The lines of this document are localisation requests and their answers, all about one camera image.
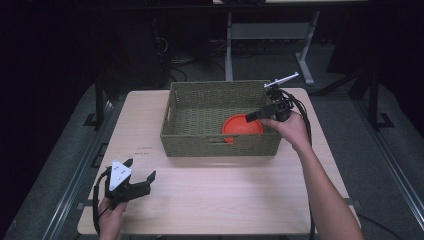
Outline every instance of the table leg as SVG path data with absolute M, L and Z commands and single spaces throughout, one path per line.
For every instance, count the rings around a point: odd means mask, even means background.
M 305 82 L 307 85 L 314 85 L 314 80 L 312 79 L 311 72 L 309 71 L 308 65 L 305 62 L 306 54 L 308 53 L 309 46 L 311 45 L 312 37 L 314 36 L 315 27 L 318 21 L 320 12 L 315 11 L 312 15 L 311 22 L 308 27 L 308 32 L 305 38 L 305 46 L 303 47 L 302 52 L 296 53 L 297 62 L 299 63 L 300 71 L 303 74 Z

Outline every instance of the finger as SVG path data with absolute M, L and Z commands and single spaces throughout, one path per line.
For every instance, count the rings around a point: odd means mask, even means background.
M 114 211 L 125 212 L 127 205 L 128 205 L 128 202 L 119 203 L 118 206 L 116 206 L 116 208 L 114 209 Z
M 109 198 L 104 197 L 99 205 L 99 212 L 103 212 L 107 207 L 110 206 L 111 202 L 112 201 Z

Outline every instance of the wrist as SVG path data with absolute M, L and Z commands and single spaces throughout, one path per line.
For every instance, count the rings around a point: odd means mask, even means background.
M 312 146 L 309 142 L 293 144 L 293 149 L 297 152 L 297 154 L 306 153 L 312 150 Z

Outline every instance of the hand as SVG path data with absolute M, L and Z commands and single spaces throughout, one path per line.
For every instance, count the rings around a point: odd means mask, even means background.
M 108 198 L 103 198 L 99 205 L 100 238 L 101 240 L 120 239 L 121 226 L 123 222 L 123 213 L 128 205 L 128 202 L 119 203 L 115 209 L 110 209 L 112 201 Z
M 292 144 L 293 149 L 298 151 L 302 146 L 311 146 L 305 122 L 299 113 L 293 112 L 287 121 L 278 122 L 272 119 L 260 119 L 261 123 L 277 130 L 280 135 Z

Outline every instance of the metal stand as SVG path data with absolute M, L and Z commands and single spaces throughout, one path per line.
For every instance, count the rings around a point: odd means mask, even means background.
M 319 14 L 319 11 L 315 11 L 311 21 L 306 23 L 232 23 L 232 15 L 229 12 L 225 80 L 233 81 L 233 67 L 231 62 L 232 39 L 305 39 L 303 50 L 300 53 L 296 53 L 296 59 L 306 84 L 312 86 L 314 80 L 305 59 L 314 35 Z

